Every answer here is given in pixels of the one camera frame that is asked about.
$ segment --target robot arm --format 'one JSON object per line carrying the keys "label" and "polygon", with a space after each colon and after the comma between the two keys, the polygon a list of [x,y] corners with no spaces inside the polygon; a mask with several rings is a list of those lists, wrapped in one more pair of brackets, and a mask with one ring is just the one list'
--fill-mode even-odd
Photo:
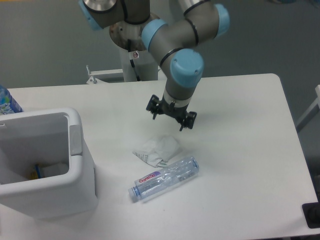
{"label": "robot arm", "polygon": [[193,128],[197,113],[187,108],[204,70],[203,58],[190,48],[225,33],[230,19],[221,4],[213,5],[210,0],[178,1],[184,19],[170,26],[151,17],[149,0],[80,0],[79,5],[95,30],[120,21],[130,25],[130,30],[142,26],[143,50],[149,51],[167,76],[162,100],[153,95],[146,109],[153,119],[158,114],[175,118],[181,131]]}
{"label": "robot arm", "polygon": [[175,118],[183,128],[192,129],[196,112],[187,107],[202,77],[204,61],[189,48],[226,32],[229,14],[221,5],[209,0],[179,0],[184,20],[168,26],[163,20],[149,22],[142,31],[142,41],[165,75],[167,82],[162,100],[153,95],[147,110],[153,114],[166,114]]}

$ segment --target black object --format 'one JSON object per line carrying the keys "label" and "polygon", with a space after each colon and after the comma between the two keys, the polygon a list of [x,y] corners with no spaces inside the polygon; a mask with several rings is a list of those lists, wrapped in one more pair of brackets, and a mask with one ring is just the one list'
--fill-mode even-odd
{"label": "black object", "polygon": [[310,229],[320,228],[320,203],[312,202],[302,205],[306,224]]}
{"label": "black object", "polygon": [[165,114],[174,118],[179,124],[181,124],[180,131],[184,128],[192,129],[197,117],[197,113],[194,111],[187,112],[188,105],[184,107],[175,107],[175,103],[168,104],[163,98],[159,100],[156,95],[152,95],[146,110],[153,114],[153,120],[156,116]]}

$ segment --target bottle cap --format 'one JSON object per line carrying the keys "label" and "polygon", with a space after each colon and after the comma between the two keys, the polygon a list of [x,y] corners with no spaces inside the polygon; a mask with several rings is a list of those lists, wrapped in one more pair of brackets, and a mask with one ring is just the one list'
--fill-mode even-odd
{"label": "bottle cap", "polygon": [[138,195],[137,195],[134,187],[129,188],[129,189],[128,189],[128,192],[129,192],[129,195],[130,195],[130,198],[132,199],[132,201],[133,201],[134,203],[138,202],[139,198],[138,198]]}

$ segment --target white table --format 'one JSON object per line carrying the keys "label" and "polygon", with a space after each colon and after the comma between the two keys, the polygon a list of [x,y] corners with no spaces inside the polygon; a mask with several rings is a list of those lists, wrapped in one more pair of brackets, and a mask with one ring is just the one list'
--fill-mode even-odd
{"label": "white table", "polygon": [[[25,110],[73,107],[97,165],[94,211],[35,220],[0,206],[2,240],[245,240],[320,233],[302,204],[317,201],[279,78],[274,74],[200,81],[179,132],[145,107],[164,81],[11,89]],[[155,169],[131,151],[152,136],[173,135],[193,155],[199,176],[148,202],[128,188]]]}

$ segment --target white trash bin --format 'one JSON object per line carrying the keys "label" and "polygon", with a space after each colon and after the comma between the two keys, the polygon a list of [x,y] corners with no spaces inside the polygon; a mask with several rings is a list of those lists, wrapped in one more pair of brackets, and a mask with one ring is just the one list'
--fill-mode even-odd
{"label": "white trash bin", "polygon": [[[68,171],[30,180],[37,164]],[[0,116],[0,204],[37,219],[92,210],[98,205],[94,168],[76,110]]]}

